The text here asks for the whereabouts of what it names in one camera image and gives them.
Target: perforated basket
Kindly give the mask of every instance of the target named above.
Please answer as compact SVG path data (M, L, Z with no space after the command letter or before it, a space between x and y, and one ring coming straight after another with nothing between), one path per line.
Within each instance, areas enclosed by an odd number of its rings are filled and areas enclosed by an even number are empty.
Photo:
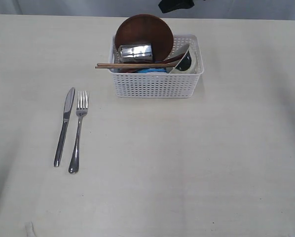
M196 52L195 74L157 74L157 73L117 73L110 70L116 95L131 98L189 98L192 96L204 68L197 37L194 35L174 35L174 46L168 56L186 43ZM111 41L109 63L119 63L120 58Z

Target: chopsticks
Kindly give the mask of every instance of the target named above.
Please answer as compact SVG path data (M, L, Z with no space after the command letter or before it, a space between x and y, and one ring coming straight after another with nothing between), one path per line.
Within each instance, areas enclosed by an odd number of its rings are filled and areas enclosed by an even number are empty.
M95 68L114 69L114 68L173 68L177 63L98 63Z

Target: butter knife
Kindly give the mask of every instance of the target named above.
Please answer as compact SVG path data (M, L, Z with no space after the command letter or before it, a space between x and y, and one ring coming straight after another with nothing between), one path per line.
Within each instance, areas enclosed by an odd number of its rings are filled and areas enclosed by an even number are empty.
M68 129L68 124L69 124L69 119L70 119L70 115L71 115L74 95L75 95L75 88L72 87L69 90L67 97L65 99L64 111L63 111L63 124L62 124L62 129L61 129L61 133L60 133L57 151L55 153L55 159L53 162L54 167L60 166L64 141L65 141L65 135L66 135L67 129Z

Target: knife handle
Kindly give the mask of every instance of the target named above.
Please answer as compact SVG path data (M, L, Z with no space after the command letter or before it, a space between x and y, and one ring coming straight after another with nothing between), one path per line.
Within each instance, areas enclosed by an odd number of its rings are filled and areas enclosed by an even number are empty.
M62 129L61 129L61 133L60 133L60 138L59 138L59 143L58 143L57 151L55 153L55 158L54 158L54 162L53 162L54 167L60 166L64 141L65 141L65 135L67 133L68 124L69 124L69 121L63 121Z

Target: brown wooden plate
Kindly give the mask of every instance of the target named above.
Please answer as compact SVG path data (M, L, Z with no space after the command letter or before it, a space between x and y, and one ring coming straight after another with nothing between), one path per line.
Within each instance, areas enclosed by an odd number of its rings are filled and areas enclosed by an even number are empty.
M169 26L160 18L140 14L125 20L118 28L114 44L151 43L154 61L163 61L172 51L174 37Z

